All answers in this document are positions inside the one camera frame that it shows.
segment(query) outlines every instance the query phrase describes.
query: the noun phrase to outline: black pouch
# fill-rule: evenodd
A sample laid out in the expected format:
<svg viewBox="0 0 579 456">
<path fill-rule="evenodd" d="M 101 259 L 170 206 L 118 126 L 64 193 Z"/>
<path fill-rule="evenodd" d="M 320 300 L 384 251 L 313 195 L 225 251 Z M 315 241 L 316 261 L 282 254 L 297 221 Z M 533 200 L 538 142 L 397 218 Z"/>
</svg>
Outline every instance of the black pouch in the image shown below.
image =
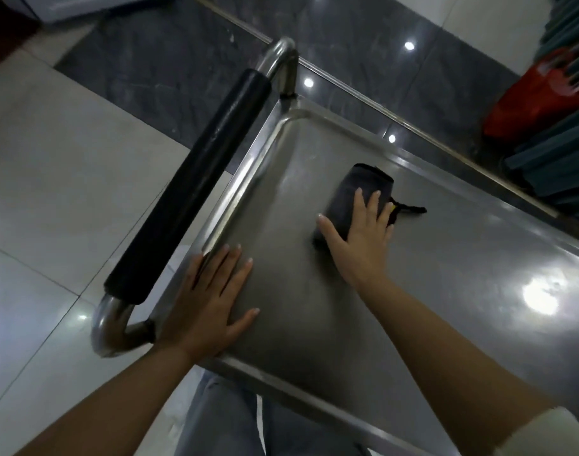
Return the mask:
<svg viewBox="0 0 579 456">
<path fill-rule="evenodd" d="M 355 191 L 361 187 L 364 200 L 367 204 L 372 194 L 379 190 L 380 198 L 378 199 L 378 214 L 383 211 L 385 205 L 391 201 L 395 204 L 391 215 L 389 216 L 389 225 L 394 224 L 397 220 L 397 214 L 400 212 L 411 212 L 423 214 L 427 212 L 426 208 L 419 206 L 407 206 L 403 203 L 396 202 L 391 197 L 393 190 L 393 178 L 384 171 L 358 163 L 344 177 L 336 193 L 325 210 L 325 215 L 343 240 L 347 239 L 348 230 L 351 228 L 351 219 L 353 217 L 353 199 Z M 313 237 L 313 242 L 317 247 L 326 249 L 327 243 L 323 234 L 317 229 Z"/>
</svg>

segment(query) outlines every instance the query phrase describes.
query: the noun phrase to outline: stainless steel cart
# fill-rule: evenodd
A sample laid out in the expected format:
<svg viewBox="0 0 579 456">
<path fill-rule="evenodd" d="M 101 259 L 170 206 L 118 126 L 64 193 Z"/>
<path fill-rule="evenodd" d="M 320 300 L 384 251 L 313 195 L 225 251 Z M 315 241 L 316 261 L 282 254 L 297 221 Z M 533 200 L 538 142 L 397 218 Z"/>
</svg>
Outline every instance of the stainless steel cart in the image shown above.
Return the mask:
<svg viewBox="0 0 579 456">
<path fill-rule="evenodd" d="M 241 243 L 252 275 L 236 302 L 262 312 L 204 365 L 382 453 L 457 454 L 397 351 L 329 257 L 311 245 L 355 163 L 426 206 L 400 217 L 389 274 L 501 365 L 579 416 L 579 242 L 295 95 L 291 39 L 248 70 L 106 281 L 92 332 L 111 356 L 152 342 L 190 256 Z M 280 78 L 280 98 L 148 320 L 126 326 Z"/>
</svg>

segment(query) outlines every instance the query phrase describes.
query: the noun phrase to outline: sleeve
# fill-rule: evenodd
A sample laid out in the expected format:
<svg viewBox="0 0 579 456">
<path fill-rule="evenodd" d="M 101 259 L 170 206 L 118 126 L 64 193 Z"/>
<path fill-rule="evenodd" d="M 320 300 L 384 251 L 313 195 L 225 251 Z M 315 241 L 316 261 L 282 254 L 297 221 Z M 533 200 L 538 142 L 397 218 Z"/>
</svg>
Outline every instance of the sleeve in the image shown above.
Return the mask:
<svg viewBox="0 0 579 456">
<path fill-rule="evenodd" d="M 494 456 L 579 456 L 579 422 L 565 408 L 537 416 L 494 451 Z"/>
</svg>

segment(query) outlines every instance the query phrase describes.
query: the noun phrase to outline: finger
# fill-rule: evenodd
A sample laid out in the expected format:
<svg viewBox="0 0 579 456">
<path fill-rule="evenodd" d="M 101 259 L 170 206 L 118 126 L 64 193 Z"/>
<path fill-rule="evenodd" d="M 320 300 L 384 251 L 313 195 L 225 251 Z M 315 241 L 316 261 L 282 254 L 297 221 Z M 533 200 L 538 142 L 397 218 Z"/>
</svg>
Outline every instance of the finger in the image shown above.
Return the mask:
<svg viewBox="0 0 579 456">
<path fill-rule="evenodd" d="M 251 269 L 254 267 L 254 260 L 252 258 L 248 259 L 243 267 L 239 269 L 239 271 L 232 276 L 226 288 L 222 293 L 223 300 L 228 304 L 229 310 L 231 309 L 232 305 L 235 303 L 235 299 L 239 296 L 241 292 L 241 288 L 245 284 L 245 281 L 248 279 L 249 273 Z"/>
<path fill-rule="evenodd" d="M 228 283 L 228 279 L 231 277 L 231 274 L 235 269 L 240 256 L 241 245 L 238 245 L 230 253 L 228 253 L 226 259 L 218 268 L 217 272 L 213 276 L 212 283 L 209 286 L 216 294 L 220 294 L 224 290 L 224 287 L 226 286 L 226 283 Z"/>
<path fill-rule="evenodd" d="M 338 230 L 336 230 L 334 224 L 323 214 L 317 215 L 317 227 L 323 234 L 332 255 L 337 253 L 343 246 L 346 246 L 347 243 L 338 235 Z"/>
<path fill-rule="evenodd" d="M 200 289 L 207 289 L 209 284 L 212 282 L 213 276 L 215 275 L 216 271 L 218 270 L 222 261 L 224 261 L 226 255 L 228 254 L 228 250 L 230 246 L 224 245 L 218 251 L 215 256 L 209 261 L 205 270 L 203 270 L 202 275 L 199 277 L 199 281 L 196 283 L 196 287 Z"/>
<path fill-rule="evenodd" d="M 250 309 L 243 316 L 234 322 L 231 326 L 226 328 L 226 346 L 228 347 L 234 343 L 245 330 L 247 330 L 254 322 L 255 317 L 260 313 L 260 309 Z"/>
<path fill-rule="evenodd" d="M 370 195 L 370 201 L 367 203 L 366 225 L 375 225 L 378 216 L 378 199 L 380 198 L 380 191 L 375 191 Z"/>
<path fill-rule="evenodd" d="M 378 229 L 380 229 L 383 232 L 383 234 L 387 229 L 387 224 L 389 223 L 389 216 L 391 215 L 394 209 L 395 205 L 393 204 L 393 202 L 389 202 L 383 208 L 383 211 L 380 213 L 380 216 L 378 216 Z"/>
<path fill-rule="evenodd" d="M 389 227 L 387 227 L 387 231 L 385 232 L 385 244 L 387 244 L 389 241 L 391 241 L 394 228 L 395 228 L 395 224 L 391 224 Z"/>
<path fill-rule="evenodd" d="M 196 281 L 196 276 L 199 273 L 199 269 L 201 268 L 201 263 L 203 262 L 203 253 L 198 253 L 197 255 L 193 256 L 190 260 L 190 264 L 188 265 L 188 270 L 186 271 L 186 275 L 184 276 L 184 280 L 182 281 L 182 286 L 179 291 L 179 297 L 183 297 L 185 294 L 190 292 L 194 287 L 194 282 Z"/>
<path fill-rule="evenodd" d="M 366 203 L 361 187 L 355 191 L 353 199 L 353 218 L 351 219 L 351 228 L 360 229 L 366 224 Z"/>
</svg>

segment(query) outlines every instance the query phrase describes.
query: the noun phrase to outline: cart handle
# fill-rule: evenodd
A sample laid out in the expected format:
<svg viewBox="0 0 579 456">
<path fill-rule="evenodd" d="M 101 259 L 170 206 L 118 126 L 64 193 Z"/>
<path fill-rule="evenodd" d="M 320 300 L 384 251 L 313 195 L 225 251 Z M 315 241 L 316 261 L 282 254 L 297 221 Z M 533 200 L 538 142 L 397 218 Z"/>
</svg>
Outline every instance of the cart handle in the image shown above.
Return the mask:
<svg viewBox="0 0 579 456">
<path fill-rule="evenodd" d="M 128 326 L 146 300 L 194 217 L 270 95 L 278 76 L 282 98 L 296 95 L 298 53 L 291 38 L 270 44 L 255 68 L 243 72 L 182 162 L 155 208 L 104 283 L 93 318 L 91 344 L 111 357 L 155 340 L 148 319 Z"/>
</svg>

